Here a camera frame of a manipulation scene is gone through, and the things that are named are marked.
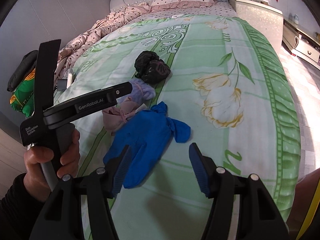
green and orange fabric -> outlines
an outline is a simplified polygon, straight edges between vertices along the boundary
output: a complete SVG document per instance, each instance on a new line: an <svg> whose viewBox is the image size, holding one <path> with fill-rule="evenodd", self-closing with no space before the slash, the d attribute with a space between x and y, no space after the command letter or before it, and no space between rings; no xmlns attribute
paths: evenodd
<svg viewBox="0 0 320 240"><path fill-rule="evenodd" d="M33 114L33 89L35 81L36 69L33 69L31 73L25 77L18 87L13 91L13 95L10 98L10 105L15 111L22 112L29 117Z"/></svg>

green leaf print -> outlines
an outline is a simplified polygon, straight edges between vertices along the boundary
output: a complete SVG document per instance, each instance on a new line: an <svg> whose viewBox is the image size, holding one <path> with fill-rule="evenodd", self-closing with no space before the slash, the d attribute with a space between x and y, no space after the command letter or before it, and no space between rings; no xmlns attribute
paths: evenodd
<svg viewBox="0 0 320 240"><path fill-rule="evenodd" d="M245 66L243 65L241 62L239 62L239 68L240 68L240 71L241 73L249 80L251 80L251 82L254 84L254 81L252 79L252 76L251 76L251 73L250 73L250 70Z"/></svg>
<svg viewBox="0 0 320 240"><path fill-rule="evenodd" d="M221 64L228 62L231 59L232 53L228 53L226 55L224 55L221 60L220 60L220 64L218 66L220 66Z"/></svg>

floral bedspread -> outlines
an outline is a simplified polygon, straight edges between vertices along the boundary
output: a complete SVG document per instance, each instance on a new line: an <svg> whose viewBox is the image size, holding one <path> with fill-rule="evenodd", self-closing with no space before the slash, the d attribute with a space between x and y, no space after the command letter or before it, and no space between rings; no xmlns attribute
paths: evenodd
<svg viewBox="0 0 320 240"><path fill-rule="evenodd" d="M74 66L75 82L56 95L56 103L126 82L144 50L156 52L172 70L148 105L164 101L168 115L187 123L192 136L185 144L172 141L140 187L123 188L109 201L119 238L201 238L212 200L200 192L193 173L192 142L233 174L258 174L286 220L298 178L299 123L275 51L246 21L183 15L123 26L82 54ZM82 176L103 166L112 136L103 128L101 112L74 123L81 133ZM85 203L83 224L90 239ZM229 239L235 232L232 226Z"/></svg>

yellow strip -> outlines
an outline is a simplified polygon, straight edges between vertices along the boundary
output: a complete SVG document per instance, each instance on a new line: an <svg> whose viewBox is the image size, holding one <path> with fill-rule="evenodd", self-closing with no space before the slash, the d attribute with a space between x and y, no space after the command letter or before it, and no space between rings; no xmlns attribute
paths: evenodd
<svg viewBox="0 0 320 240"><path fill-rule="evenodd" d="M308 213L306 215L306 218L303 221L303 224L300 228L300 231L298 233L296 240L298 240L305 233L305 231L307 231L308 227L310 226L310 224L313 220L313 217L315 216L319 202L320 202L320 180L318 181L318 186L316 188L316 192L313 196Z"/></svg>

black rolled cloth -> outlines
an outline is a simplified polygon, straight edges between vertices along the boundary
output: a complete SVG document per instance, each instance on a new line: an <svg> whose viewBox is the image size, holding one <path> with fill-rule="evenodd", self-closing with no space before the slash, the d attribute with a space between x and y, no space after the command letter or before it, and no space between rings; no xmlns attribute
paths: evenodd
<svg viewBox="0 0 320 240"><path fill-rule="evenodd" d="M147 50L137 57L134 68L137 71L135 77L150 85L158 84L170 74L167 64L155 52Z"/></svg>

